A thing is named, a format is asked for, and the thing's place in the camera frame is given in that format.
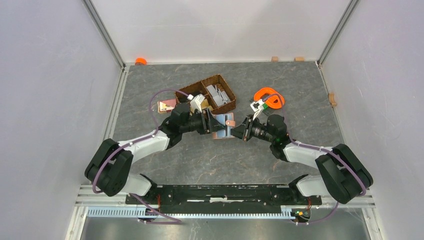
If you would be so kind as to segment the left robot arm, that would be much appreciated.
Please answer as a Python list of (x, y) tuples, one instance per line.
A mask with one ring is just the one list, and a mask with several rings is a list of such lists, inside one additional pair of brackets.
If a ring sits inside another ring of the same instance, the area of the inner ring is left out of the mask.
[(112, 197), (123, 192), (136, 194), (145, 204), (157, 198), (154, 183), (142, 174), (132, 174), (133, 163), (149, 155), (174, 147), (182, 135), (197, 132), (211, 134), (226, 127), (206, 108), (191, 112), (188, 103), (178, 103), (170, 115), (152, 132), (138, 138), (115, 141), (104, 140), (84, 171), (92, 182), (93, 192)]

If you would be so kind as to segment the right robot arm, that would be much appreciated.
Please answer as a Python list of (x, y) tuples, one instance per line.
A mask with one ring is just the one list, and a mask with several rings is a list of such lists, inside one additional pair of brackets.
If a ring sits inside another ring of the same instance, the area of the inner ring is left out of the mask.
[(363, 196), (374, 179), (354, 152), (343, 143), (334, 147), (315, 146), (294, 140), (287, 131), (282, 115), (268, 116), (260, 123), (248, 115), (231, 135), (245, 142), (257, 138), (270, 143), (271, 153), (279, 160), (318, 169), (319, 175), (297, 178), (289, 189), (289, 199), (302, 204), (311, 196), (330, 195), (341, 204)]

